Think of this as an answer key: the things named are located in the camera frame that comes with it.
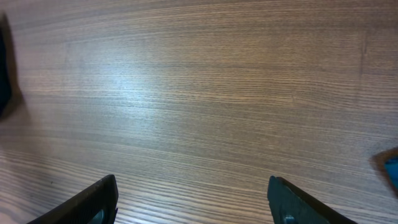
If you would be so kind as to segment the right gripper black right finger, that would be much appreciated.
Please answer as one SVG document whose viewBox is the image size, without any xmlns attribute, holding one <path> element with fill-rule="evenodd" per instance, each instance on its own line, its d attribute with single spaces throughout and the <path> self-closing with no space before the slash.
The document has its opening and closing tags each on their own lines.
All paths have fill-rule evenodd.
<svg viewBox="0 0 398 224">
<path fill-rule="evenodd" d="M 356 224 L 282 177 L 270 177 L 267 199 L 275 224 Z"/>
</svg>

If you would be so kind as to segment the dark green shorts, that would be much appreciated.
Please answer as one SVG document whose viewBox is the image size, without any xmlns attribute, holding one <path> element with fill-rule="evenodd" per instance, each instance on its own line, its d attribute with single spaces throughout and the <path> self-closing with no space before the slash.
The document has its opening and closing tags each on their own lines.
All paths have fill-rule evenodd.
<svg viewBox="0 0 398 224">
<path fill-rule="evenodd" d="M 5 14 L 1 15 L 1 115 L 12 98 L 12 84 L 9 71 L 9 58 L 12 41 L 9 36 L 9 24 Z"/>
</svg>

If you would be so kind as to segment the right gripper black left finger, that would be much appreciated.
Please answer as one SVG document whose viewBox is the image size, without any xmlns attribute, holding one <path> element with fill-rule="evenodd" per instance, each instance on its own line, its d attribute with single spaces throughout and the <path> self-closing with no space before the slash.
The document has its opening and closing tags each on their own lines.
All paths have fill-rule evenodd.
<svg viewBox="0 0 398 224">
<path fill-rule="evenodd" d="M 118 197 L 116 178 L 110 174 L 29 224 L 114 224 Z"/>
</svg>

